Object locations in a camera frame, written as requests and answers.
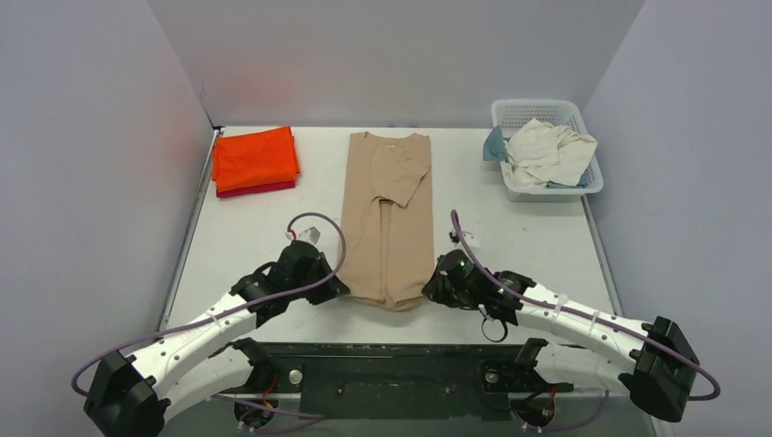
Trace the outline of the beige t shirt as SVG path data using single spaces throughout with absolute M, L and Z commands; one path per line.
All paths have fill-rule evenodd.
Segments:
M 394 311 L 424 302 L 435 266 L 429 137 L 350 135 L 341 228 L 339 277 L 355 300 Z

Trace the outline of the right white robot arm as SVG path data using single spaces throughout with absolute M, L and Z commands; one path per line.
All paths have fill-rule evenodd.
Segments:
M 480 269 L 461 249 L 439 257 L 422 294 L 485 320 L 546 332 L 513 360 L 528 391 L 593 388 L 625 394 L 643 412 L 680 422 L 699 360 L 679 326 L 666 318 L 631 320 L 595 310 L 518 273 Z

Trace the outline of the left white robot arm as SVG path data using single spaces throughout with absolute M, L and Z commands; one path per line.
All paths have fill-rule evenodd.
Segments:
M 264 391 L 278 373 L 249 334 L 294 300 L 319 305 L 349 292 L 314 244 L 294 240 L 188 325 L 128 355 L 101 358 L 85 414 L 105 436 L 157 436 L 173 417 L 222 391 Z

